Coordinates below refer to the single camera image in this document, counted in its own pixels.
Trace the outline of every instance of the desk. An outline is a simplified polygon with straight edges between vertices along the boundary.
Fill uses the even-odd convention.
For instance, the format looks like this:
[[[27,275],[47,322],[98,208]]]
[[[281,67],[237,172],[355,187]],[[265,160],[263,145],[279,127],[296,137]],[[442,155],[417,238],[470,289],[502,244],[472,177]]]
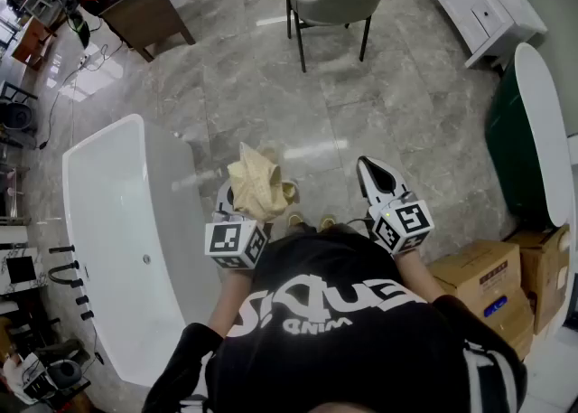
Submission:
[[[146,47],[173,34],[195,43],[170,0],[106,0],[104,6],[100,16],[149,62],[154,56]]]
[[[48,46],[46,41],[53,35],[56,34],[32,17],[23,28],[12,57],[33,70],[40,69],[42,56]]]

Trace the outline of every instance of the marble floor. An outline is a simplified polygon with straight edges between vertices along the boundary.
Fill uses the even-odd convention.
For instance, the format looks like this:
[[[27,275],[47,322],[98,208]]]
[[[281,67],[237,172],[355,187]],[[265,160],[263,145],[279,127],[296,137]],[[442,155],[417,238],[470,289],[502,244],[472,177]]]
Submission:
[[[49,144],[24,156],[31,167],[23,189],[31,243],[45,267],[68,259],[47,253],[68,244],[62,153],[131,113],[189,142],[197,169],[207,175],[200,186],[207,212],[245,142],[276,149],[283,176],[299,183],[296,208],[313,224],[324,213],[341,221],[364,215],[355,175],[360,155],[392,164],[433,215],[426,261],[512,229],[483,137],[499,77],[483,65],[464,69],[466,49],[434,0],[381,0],[363,62],[362,23],[304,31],[306,74],[296,39],[286,37],[284,0],[173,2],[196,45],[175,36],[155,47],[151,63],[126,47],[102,63],[101,49],[108,56],[120,44],[104,25],[92,35],[88,68],[67,79],[82,49],[64,26],[36,77],[39,143],[57,99]],[[98,20],[89,17],[89,24]],[[275,223],[275,235],[283,225],[284,218]],[[91,350],[92,326],[80,320],[74,290],[49,285],[44,294],[49,314],[62,320],[62,335],[79,337]],[[147,389],[121,381],[97,347],[106,364],[87,373],[94,403],[108,412],[140,411]]]

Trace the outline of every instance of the white bathtub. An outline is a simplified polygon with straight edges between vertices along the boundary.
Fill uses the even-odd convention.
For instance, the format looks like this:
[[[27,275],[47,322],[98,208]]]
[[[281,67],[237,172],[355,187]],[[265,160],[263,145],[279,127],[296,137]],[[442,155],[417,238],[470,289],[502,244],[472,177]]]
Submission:
[[[152,386],[184,326],[206,323],[217,302],[220,282],[203,253],[199,192],[182,183],[192,174],[191,148],[138,115],[62,157],[77,275],[122,380]],[[85,310],[79,307],[79,318]]]

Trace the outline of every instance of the chair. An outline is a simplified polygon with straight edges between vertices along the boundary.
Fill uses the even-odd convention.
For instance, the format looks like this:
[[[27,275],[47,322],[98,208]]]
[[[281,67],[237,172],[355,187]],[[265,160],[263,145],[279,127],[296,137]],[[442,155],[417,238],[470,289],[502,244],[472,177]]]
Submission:
[[[287,37],[291,39],[291,12],[295,20],[297,43],[301,56],[301,69],[306,72],[303,55],[301,30],[313,26],[332,26],[345,24],[347,29],[351,23],[365,20],[363,42],[359,60],[363,61],[365,47],[368,42],[371,15],[378,8],[380,0],[286,0],[287,4]]]

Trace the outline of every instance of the towel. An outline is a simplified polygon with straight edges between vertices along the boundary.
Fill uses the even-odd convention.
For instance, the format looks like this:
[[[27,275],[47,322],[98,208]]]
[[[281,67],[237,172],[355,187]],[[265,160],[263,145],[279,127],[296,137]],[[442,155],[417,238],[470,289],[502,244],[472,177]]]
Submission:
[[[270,221],[293,203],[296,183],[281,180],[281,167],[275,164],[275,153],[258,153],[241,143],[240,161],[228,165],[233,191],[233,207],[256,221]]]

